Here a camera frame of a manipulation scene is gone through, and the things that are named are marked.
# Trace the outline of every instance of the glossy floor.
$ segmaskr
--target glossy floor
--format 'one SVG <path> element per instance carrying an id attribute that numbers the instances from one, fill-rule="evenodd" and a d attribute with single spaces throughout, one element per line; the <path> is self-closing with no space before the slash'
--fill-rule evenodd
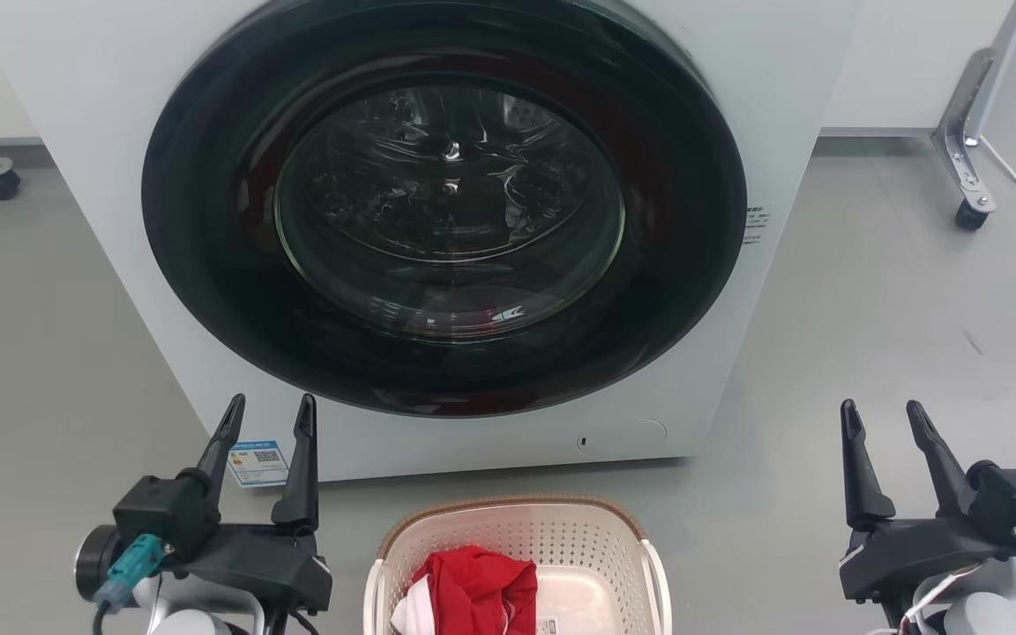
<path id="1" fill-rule="evenodd" d="M 1016 57 L 987 136 L 1016 168 Z M 16 156 L 23 194 L 0 204 L 0 632 L 84 632 L 80 537 L 138 475 L 197 459 L 205 435 L 64 181 L 40 152 Z M 376 548 L 407 511 L 560 492 L 641 519 L 678 634 L 883 626 L 836 578 L 842 398 L 858 399 L 902 515 L 935 510 L 908 398 L 964 464 L 1016 465 L 1016 188 L 981 155 L 979 169 L 1000 211 L 968 234 L 928 142 L 819 142 L 702 457 L 327 486 L 319 542 L 336 586 L 315 624 L 358 632 Z M 263 521 L 271 502 L 231 486 L 223 511 Z M 144 620 L 122 612 L 108 632 Z"/>

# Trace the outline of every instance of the washing machine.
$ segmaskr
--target washing machine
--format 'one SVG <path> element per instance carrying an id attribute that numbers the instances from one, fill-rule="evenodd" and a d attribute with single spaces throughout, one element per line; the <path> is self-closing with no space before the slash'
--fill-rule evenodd
<path id="1" fill-rule="evenodd" d="M 861 4 L 0 0 L 0 59 L 243 483 L 306 391 L 382 478 L 698 453 Z"/>

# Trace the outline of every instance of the basket rim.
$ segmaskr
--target basket rim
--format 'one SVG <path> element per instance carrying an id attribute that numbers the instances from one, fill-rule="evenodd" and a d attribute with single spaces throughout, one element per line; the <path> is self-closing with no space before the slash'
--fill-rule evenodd
<path id="1" fill-rule="evenodd" d="M 503 507 L 503 506 L 515 506 L 515 505 L 587 505 L 590 507 L 600 507 L 600 509 L 607 510 L 610 513 L 618 516 L 625 522 L 626 525 L 630 527 L 633 531 L 634 537 L 640 543 L 645 539 L 645 529 L 642 529 L 641 523 L 637 521 L 625 507 L 608 501 L 606 498 L 600 498 L 599 496 L 587 496 L 587 495 L 560 495 L 560 494 L 509 494 L 504 496 L 485 496 L 485 498 L 468 498 L 464 501 L 455 501 L 452 503 L 444 503 L 441 505 L 434 505 L 431 507 L 425 507 L 423 510 L 415 511 L 415 513 L 407 515 L 406 518 L 400 519 L 391 530 L 386 534 L 386 538 L 383 538 L 383 544 L 378 548 L 378 555 L 376 558 L 380 560 L 385 560 L 388 555 L 391 554 L 391 547 L 394 546 L 395 539 L 398 535 L 405 531 L 412 524 L 423 521 L 423 519 L 432 518 L 432 516 L 438 516 L 441 514 L 449 514 L 453 511 L 467 511 L 467 510 L 479 510 L 481 507 Z"/>

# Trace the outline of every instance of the black round door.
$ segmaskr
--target black round door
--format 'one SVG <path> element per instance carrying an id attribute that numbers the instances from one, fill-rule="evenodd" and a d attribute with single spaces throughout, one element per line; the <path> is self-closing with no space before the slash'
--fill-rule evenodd
<path id="1" fill-rule="evenodd" d="M 746 225 L 685 53 L 581 0 L 267 5 L 167 104 L 142 198 L 167 280 L 238 355 L 435 418 L 648 365 L 716 300 Z"/>

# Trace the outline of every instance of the white plastic basket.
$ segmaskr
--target white plastic basket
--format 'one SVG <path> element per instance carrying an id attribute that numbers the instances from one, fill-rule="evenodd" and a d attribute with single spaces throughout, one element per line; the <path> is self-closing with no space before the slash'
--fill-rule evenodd
<path id="1" fill-rule="evenodd" d="M 467 545 L 536 564 L 536 620 L 558 635 L 672 635 L 665 570 L 636 519 L 599 498 L 511 496 L 434 507 L 391 529 L 367 576 L 364 635 L 391 613 L 432 552 Z"/>

